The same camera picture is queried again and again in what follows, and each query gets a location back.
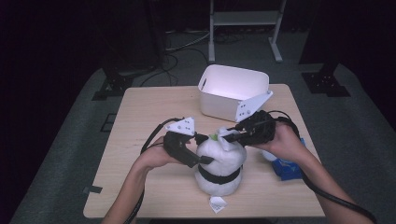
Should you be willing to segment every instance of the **dark background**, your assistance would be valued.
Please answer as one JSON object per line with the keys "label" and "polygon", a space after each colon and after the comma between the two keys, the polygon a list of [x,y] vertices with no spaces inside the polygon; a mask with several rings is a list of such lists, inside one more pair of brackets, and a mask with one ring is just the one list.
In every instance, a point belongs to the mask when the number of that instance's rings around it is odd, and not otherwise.
{"label": "dark background", "polygon": [[[156,66],[156,32],[208,28],[209,1],[152,1],[162,4],[156,15],[163,23],[155,32],[148,6],[139,2],[0,3],[1,223],[9,222],[79,91],[104,61],[121,60],[132,69]],[[216,7],[278,7],[275,0],[260,2],[219,0]],[[335,55],[393,127],[395,8],[390,1],[289,0],[282,24],[283,32],[305,31],[317,15],[301,63],[323,63]]]}

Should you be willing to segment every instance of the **stuffed snowman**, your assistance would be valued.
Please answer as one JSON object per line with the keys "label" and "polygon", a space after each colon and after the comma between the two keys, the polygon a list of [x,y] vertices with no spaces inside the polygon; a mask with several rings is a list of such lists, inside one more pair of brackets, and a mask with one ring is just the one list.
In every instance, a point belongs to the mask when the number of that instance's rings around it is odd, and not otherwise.
{"label": "stuffed snowman", "polygon": [[210,164],[199,164],[195,179],[202,191],[211,196],[230,195],[236,191],[242,180],[242,165],[247,158],[247,151],[238,142],[227,142],[222,136],[238,133],[220,128],[217,134],[197,148],[197,155],[214,158]]}

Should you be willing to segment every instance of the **blue object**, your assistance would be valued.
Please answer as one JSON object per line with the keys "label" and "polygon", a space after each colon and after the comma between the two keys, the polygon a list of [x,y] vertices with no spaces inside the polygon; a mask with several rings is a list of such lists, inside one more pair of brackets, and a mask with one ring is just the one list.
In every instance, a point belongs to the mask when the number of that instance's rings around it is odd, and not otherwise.
{"label": "blue object", "polygon": [[301,169],[295,162],[276,159],[272,161],[272,166],[282,181],[302,178]]}

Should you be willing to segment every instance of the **human arm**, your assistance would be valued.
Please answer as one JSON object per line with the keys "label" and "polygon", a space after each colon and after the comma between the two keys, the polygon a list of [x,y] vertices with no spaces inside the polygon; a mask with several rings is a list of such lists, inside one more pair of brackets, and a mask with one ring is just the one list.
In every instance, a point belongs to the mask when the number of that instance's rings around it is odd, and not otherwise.
{"label": "human arm", "polygon": [[142,153],[132,165],[120,189],[116,201],[111,205],[102,223],[124,223],[134,210],[146,183],[146,178],[152,169],[164,166],[167,163],[180,163],[170,157],[161,143],[163,138],[154,142]]}
{"label": "human arm", "polygon": [[[277,123],[274,140],[254,147],[267,150],[280,159],[296,162],[306,177],[319,189],[355,204],[319,160],[301,143],[289,125]],[[330,223],[373,223],[368,217],[318,194],[317,198]]]}

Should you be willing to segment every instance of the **gray carpet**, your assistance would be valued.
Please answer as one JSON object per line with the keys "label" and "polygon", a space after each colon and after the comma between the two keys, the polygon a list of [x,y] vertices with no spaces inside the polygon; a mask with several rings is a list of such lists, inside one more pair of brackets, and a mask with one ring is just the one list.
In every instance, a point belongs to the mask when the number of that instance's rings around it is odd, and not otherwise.
{"label": "gray carpet", "polygon": [[[280,34],[278,46],[283,63],[275,62],[268,36],[236,35],[240,41],[217,44],[216,63],[263,71],[270,83],[288,84],[325,167],[357,203],[376,216],[378,223],[395,223],[396,133],[355,75],[341,64],[335,76],[351,97],[330,98],[309,92],[301,73],[318,67],[298,64],[306,34]],[[173,34],[168,44],[175,47],[196,37]],[[191,48],[207,56],[207,42]],[[177,57],[177,66],[170,73],[178,81],[161,74],[145,86],[198,84],[207,67],[203,55],[195,50],[172,55]],[[163,67],[175,62],[175,58],[166,57]],[[136,78],[133,86],[138,87],[149,76]],[[84,188],[92,184],[109,136],[100,132],[102,124],[107,114],[117,113],[121,101],[121,97],[92,101],[104,80],[105,74],[99,69],[81,90],[11,223],[100,223],[100,219],[85,218],[82,211],[88,198]],[[325,218],[309,217],[270,217],[269,221],[326,223]]]}

